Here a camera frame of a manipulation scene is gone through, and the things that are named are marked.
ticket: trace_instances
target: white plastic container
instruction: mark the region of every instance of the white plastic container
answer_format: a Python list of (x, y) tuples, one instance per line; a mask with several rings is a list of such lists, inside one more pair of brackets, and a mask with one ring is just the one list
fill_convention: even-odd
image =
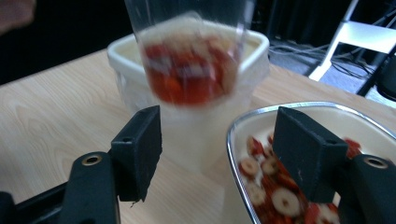
[(107, 55), (131, 115), (152, 105), (161, 106), (163, 155), (189, 171), (203, 172), (226, 154), (228, 126), (248, 111), (255, 87), (269, 75), (268, 48), (265, 35), (248, 31), (234, 93), (218, 105), (202, 108), (176, 108), (152, 94), (134, 35), (110, 44)]

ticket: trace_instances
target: table top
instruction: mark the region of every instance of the table top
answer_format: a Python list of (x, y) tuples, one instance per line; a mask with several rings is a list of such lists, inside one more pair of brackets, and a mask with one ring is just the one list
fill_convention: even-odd
[[(396, 133), (396, 109), (275, 65), (254, 91), (252, 108), (330, 101), (356, 109)], [(67, 181), (73, 161), (108, 151), (131, 118), (106, 51), (0, 87), (0, 190), (16, 203)], [(220, 223), (226, 156), (213, 171), (190, 173), (161, 157), (144, 203), (120, 203), (122, 223)]]

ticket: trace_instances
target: floor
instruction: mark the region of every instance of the floor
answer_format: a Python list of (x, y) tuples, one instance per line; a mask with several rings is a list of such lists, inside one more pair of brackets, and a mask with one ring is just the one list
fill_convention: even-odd
[[(271, 63), (308, 77), (321, 62), (325, 50), (326, 46), (313, 48), (293, 42), (272, 40), (269, 56)], [(375, 68), (368, 64), (361, 66), (348, 63), (346, 55), (339, 55), (333, 58), (332, 66), (320, 82), (356, 93), (373, 69)], [(370, 89), (366, 98), (396, 108), (396, 102), (382, 97), (375, 88)]]

